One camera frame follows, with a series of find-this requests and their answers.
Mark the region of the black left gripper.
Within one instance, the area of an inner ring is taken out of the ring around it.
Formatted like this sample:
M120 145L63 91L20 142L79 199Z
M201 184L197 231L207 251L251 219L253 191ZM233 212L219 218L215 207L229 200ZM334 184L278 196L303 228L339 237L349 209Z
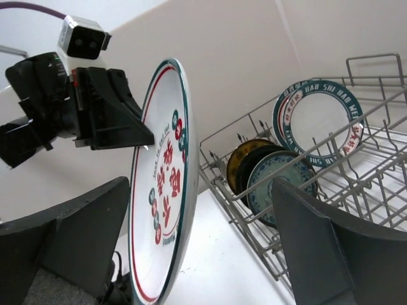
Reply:
M79 147L92 150L155 143L123 70L79 68L78 112L71 80L55 52L21 60L5 76L24 112L4 125L5 148L51 148L57 137L78 138Z

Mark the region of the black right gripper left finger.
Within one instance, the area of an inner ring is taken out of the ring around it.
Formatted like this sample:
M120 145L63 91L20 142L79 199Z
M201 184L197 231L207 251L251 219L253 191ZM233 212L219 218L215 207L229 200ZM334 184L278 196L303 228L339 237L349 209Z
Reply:
M130 194L126 177L1 224L1 304L23 304L39 275L102 295Z

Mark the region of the blue floral plate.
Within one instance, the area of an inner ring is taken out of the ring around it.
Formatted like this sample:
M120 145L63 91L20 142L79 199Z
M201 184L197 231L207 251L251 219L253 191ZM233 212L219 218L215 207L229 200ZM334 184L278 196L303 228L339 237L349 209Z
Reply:
M289 164L298 156L290 151L273 152L262 158L249 176L247 188L251 192L247 193L248 206L253 215L258 216L258 220L268 227L277 227L274 211L266 211L273 206L274 179L281 178L299 187L314 177L314 169L307 159Z

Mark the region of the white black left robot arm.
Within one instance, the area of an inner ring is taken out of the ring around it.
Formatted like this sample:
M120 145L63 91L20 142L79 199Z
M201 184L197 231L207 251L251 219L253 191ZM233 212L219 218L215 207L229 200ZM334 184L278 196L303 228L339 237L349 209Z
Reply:
M123 70L77 67L70 73L55 52L7 68L25 115L1 126L1 160L16 168L52 142L72 138L92 150L151 146Z

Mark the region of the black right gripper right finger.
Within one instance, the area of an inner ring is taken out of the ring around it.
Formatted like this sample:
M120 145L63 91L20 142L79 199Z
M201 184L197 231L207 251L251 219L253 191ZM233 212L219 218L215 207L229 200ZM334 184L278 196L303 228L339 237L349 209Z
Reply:
M283 179L272 202L296 304L406 304L406 233Z

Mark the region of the white plate red characters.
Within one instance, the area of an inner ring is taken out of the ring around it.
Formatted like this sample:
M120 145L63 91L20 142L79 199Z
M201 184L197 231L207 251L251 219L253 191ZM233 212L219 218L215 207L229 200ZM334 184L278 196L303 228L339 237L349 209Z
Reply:
M168 58L154 72L141 121L154 144L136 147L130 176L128 261L134 304L163 304L190 240L199 152L188 80Z

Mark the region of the green red ring plate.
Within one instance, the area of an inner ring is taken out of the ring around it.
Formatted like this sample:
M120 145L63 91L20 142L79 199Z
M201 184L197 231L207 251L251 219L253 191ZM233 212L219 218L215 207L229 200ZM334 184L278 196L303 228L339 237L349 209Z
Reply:
M303 80L297 83L294 83L290 86L288 86L277 98L277 101L275 102L275 105L273 107L273 112L272 112L272 126L273 126L273 132L275 134L275 138L278 140L281 146L286 146L286 141L284 137L284 132L282 130L282 117L283 117L283 111L285 108L285 104L291 94L297 90L300 86L303 84L307 83L308 80Z

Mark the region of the black plate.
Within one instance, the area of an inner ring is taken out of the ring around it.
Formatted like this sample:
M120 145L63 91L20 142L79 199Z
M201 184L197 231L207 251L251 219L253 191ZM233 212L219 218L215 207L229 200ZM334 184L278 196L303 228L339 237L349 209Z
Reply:
M257 147L249 152L241 161L236 173L236 191L239 195L247 189L247 183L254 167L265 157L271 153L285 151L286 148L275 144L269 144Z

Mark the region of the yellow patterned plate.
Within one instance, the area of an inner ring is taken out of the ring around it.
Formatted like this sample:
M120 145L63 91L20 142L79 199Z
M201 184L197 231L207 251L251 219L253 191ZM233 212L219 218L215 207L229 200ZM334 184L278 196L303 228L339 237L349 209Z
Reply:
M261 146L273 145L266 139L252 139L240 144L231 154L226 166L226 179L230 189L236 194L236 175L237 169L245 156L247 156L255 148Z

